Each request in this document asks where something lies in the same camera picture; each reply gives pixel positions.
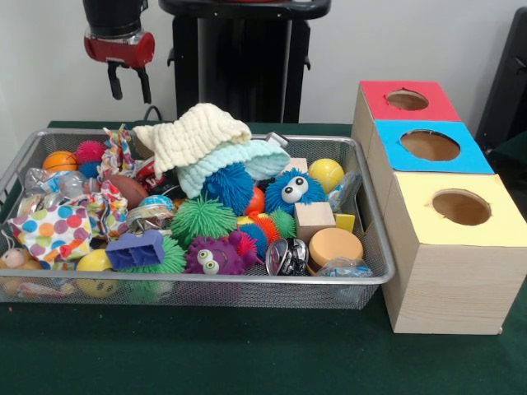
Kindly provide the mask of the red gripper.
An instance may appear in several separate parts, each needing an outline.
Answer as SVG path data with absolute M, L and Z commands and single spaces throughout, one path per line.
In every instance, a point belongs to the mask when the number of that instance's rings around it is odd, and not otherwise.
M 129 37 L 103 39 L 96 37 L 89 30 L 84 36 L 84 46 L 88 56 L 97 62 L 117 62 L 108 64 L 108 78 L 112 97 L 123 99 L 120 80 L 117 77 L 118 63 L 136 68 L 141 82 L 142 98 L 145 104 L 152 102 L 149 76 L 145 66 L 153 59 L 155 39 L 152 33 L 140 30 Z

